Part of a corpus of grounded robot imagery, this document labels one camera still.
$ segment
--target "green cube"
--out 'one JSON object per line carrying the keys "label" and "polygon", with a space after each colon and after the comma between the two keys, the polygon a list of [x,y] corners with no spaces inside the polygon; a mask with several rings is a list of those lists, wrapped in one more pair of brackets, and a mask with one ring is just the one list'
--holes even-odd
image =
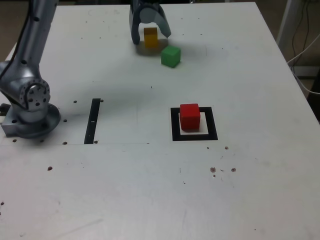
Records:
{"label": "green cube", "polygon": [[161,52],[161,64],[175,68],[181,59],[181,49],[175,46],[167,46]]}

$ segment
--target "table surface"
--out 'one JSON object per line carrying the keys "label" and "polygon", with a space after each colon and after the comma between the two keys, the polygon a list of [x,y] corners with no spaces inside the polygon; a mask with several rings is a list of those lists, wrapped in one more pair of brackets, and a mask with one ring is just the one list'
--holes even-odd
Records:
{"label": "table surface", "polygon": [[[256,4],[163,9],[175,69],[132,44],[129,6],[57,8],[40,71],[67,122],[0,131],[1,240],[320,238],[320,127]],[[218,140],[172,141],[187,103],[212,107]]]}

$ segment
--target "yellow cube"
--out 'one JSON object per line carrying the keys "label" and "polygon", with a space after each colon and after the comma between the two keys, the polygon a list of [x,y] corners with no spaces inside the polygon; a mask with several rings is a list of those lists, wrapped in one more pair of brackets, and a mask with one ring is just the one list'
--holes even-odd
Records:
{"label": "yellow cube", "polygon": [[144,29],[144,45],[148,49],[158,47],[158,32],[156,27],[146,27]]}

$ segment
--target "white cable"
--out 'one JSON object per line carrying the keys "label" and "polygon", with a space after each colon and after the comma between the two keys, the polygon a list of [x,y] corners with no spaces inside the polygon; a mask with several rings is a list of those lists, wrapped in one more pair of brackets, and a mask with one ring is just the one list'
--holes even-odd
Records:
{"label": "white cable", "polygon": [[315,91],[310,91],[308,88],[306,88],[306,86],[301,82],[301,80],[297,77],[297,75],[295,75],[293,72],[292,72],[293,76],[298,80],[298,83],[300,83],[300,85],[305,89],[307,90],[309,93],[311,94],[316,94],[316,95],[320,95],[320,92],[315,92]]}
{"label": "white cable", "polygon": [[295,60],[297,57],[299,57],[301,54],[303,54],[305,51],[307,51],[308,50],[308,48],[310,48],[311,47],[311,45],[312,44],[314,44],[315,43],[315,41],[317,41],[317,39],[320,37],[320,34],[313,40],[313,42],[312,43],[310,43],[310,45],[305,49],[305,50],[303,50],[302,52],[300,52],[297,56],[295,56],[294,58],[292,58],[290,61],[288,61],[287,62],[287,64],[289,64],[291,61],[293,61],[293,60]]}

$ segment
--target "red cube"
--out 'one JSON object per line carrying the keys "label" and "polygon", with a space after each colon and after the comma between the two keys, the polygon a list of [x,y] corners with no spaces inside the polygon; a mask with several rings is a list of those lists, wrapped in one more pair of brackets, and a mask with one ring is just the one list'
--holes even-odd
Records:
{"label": "red cube", "polygon": [[196,130],[200,128],[200,110],[198,104],[180,105],[180,124],[182,130]]}

